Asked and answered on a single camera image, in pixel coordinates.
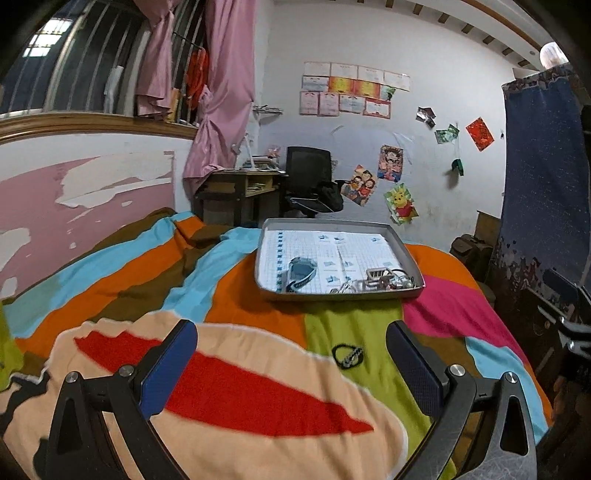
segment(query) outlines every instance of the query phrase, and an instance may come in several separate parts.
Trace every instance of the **desk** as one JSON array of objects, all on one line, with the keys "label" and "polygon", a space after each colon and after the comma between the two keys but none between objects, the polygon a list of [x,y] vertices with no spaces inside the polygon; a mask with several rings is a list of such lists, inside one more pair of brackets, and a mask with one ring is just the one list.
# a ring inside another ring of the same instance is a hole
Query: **desk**
[{"label": "desk", "polygon": [[[279,216],[283,216],[283,198],[287,174],[276,171],[219,170],[213,172],[193,196],[193,212],[203,220],[203,202],[222,200],[234,202],[234,226],[242,224],[242,206],[247,198],[252,198],[252,216],[258,221],[261,196],[279,192]],[[253,184],[264,186],[253,190]]]}]

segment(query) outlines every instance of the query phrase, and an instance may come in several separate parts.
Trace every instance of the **pink curtain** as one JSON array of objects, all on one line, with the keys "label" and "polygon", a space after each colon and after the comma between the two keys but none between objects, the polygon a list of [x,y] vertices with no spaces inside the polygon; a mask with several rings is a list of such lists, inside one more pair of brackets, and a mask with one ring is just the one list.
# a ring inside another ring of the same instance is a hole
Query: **pink curtain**
[{"label": "pink curtain", "polygon": [[205,26],[209,84],[199,99],[202,114],[183,177],[193,191],[215,170],[233,168],[255,93],[255,0],[207,0]]},{"label": "pink curtain", "polygon": [[172,88],[173,9],[181,0],[134,0],[148,18],[152,37],[144,54],[135,91],[138,115],[163,118],[170,108]]}]

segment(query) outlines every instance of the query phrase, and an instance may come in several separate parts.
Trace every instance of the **light blue stripe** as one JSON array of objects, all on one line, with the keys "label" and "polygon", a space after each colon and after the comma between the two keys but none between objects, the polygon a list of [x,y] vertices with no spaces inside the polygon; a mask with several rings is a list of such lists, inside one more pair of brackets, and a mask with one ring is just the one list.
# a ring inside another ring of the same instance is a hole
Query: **light blue stripe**
[{"label": "light blue stripe", "polygon": [[63,307],[91,285],[117,272],[126,263],[148,250],[166,243],[176,229],[173,221],[191,217],[190,212],[177,213],[158,220],[136,239],[100,250],[52,275],[4,306],[8,327],[16,338],[29,338],[47,315]]},{"label": "light blue stripe", "polygon": [[202,256],[182,287],[172,288],[162,310],[173,310],[182,319],[201,323],[212,306],[217,282],[258,246],[261,230],[234,228]]},{"label": "light blue stripe", "polygon": [[519,357],[509,347],[499,348],[474,337],[466,337],[466,347],[474,357],[476,368],[483,377],[500,378],[505,372],[517,374],[530,411],[535,442],[538,443],[548,430],[548,424],[538,391]]}]

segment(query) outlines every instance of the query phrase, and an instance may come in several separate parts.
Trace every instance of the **metal tray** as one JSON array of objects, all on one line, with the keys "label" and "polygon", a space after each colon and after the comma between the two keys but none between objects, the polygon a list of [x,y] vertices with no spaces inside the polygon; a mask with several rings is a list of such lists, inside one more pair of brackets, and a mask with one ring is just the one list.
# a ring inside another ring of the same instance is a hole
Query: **metal tray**
[{"label": "metal tray", "polygon": [[[408,275],[414,277],[413,288],[401,288],[388,291],[362,291],[357,293],[288,293],[267,290],[260,285],[259,268],[261,265],[261,247],[265,234],[274,230],[325,231],[344,233],[378,233],[385,239],[392,252],[398,258],[402,268]],[[261,240],[256,251],[255,282],[266,300],[277,301],[318,301],[318,300],[377,300],[418,297],[425,288],[425,279],[418,269],[417,263],[408,252],[394,229],[386,223],[352,222],[349,220],[321,220],[308,218],[269,218],[262,226]]]}]

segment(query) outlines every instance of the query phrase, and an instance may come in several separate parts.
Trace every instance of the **colorful blanket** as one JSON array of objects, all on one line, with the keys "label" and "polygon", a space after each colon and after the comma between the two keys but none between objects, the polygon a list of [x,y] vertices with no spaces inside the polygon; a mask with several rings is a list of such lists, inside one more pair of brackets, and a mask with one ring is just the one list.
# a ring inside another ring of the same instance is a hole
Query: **colorful blanket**
[{"label": "colorful blanket", "polygon": [[[155,212],[4,305],[0,436],[31,478],[43,477],[65,375],[134,364],[180,318],[198,325],[199,346],[152,422],[190,478],[393,478],[430,426],[385,348],[395,320],[476,377],[516,372],[536,439],[547,430],[550,404],[523,351],[455,258],[407,245],[427,287],[403,303],[269,303],[254,281],[260,233]],[[362,364],[339,370],[339,343],[362,346]],[[128,475],[141,478],[107,421]],[[454,474],[450,462],[444,478]]]}]

